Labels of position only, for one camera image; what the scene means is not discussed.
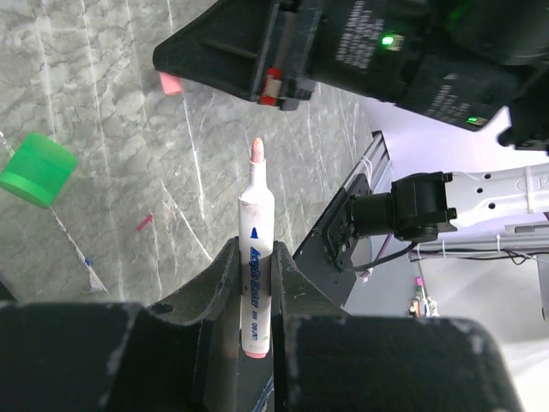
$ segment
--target white robotic arm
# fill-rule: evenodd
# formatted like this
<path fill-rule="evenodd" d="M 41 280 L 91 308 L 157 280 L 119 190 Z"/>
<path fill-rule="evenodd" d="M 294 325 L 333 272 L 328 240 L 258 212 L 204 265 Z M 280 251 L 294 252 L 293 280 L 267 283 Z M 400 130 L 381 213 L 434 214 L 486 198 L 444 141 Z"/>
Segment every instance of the white robotic arm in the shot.
<path fill-rule="evenodd" d="M 446 200 L 456 228 L 497 217 L 549 211 L 549 163 L 487 173 L 452 173 Z"/>

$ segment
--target white floor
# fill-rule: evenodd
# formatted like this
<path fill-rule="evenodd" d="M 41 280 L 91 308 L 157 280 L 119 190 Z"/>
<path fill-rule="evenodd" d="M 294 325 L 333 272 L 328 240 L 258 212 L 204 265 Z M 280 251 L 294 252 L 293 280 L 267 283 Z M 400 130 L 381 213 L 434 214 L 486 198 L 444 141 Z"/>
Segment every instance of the white floor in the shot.
<path fill-rule="evenodd" d="M 536 263 L 429 259 L 422 268 L 441 316 L 483 324 L 501 345 L 524 409 L 547 412 L 549 323 L 541 317 Z"/>

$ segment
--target gray marble table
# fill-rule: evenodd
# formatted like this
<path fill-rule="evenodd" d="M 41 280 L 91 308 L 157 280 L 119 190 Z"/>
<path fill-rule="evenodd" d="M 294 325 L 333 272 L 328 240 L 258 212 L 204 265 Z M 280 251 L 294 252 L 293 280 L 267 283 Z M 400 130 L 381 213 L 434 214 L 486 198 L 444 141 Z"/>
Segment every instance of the gray marble table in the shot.
<path fill-rule="evenodd" d="M 213 3 L 0 2 L 0 166 L 31 131 L 79 160 L 53 210 L 0 191 L 0 276 L 18 299 L 148 304 L 173 292 L 237 234 L 256 136 L 276 238 L 294 249 L 367 148 L 360 97 L 325 85 L 288 113 L 193 82 L 163 95 L 154 47 Z M 90 293 L 90 272 L 108 293 Z"/>

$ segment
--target green light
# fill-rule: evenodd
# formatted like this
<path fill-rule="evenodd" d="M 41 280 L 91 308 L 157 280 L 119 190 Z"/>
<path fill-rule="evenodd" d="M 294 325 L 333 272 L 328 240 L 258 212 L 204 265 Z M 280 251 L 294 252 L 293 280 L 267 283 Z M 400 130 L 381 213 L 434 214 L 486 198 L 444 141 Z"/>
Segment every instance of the green light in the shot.
<path fill-rule="evenodd" d="M 381 39 L 382 45 L 389 46 L 389 45 L 392 45 L 393 43 L 395 43 L 395 38 L 393 36 L 385 36 Z"/>

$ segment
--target pink eraser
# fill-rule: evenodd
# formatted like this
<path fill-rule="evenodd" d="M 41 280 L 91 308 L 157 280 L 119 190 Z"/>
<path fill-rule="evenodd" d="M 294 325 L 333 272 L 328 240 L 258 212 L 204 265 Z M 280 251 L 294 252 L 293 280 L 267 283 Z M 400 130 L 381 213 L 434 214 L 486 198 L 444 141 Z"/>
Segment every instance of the pink eraser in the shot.
<path fill-rule="evenodd" d="M 263 359 L 265 356 L 267 356 L 267 354 L 252 354 L 251 352 L 244 352 L 244 353 L 253 359 Z"/>
<path fill-rule="evenodd" d="M 181 85 L 181 79 L 177 76 L 168 75 L 167 73 L 160 72 L 160 83 L 162 83 L 162 90 L 168 96 L 180 94 L 183 92 L 183 86 Z"/>

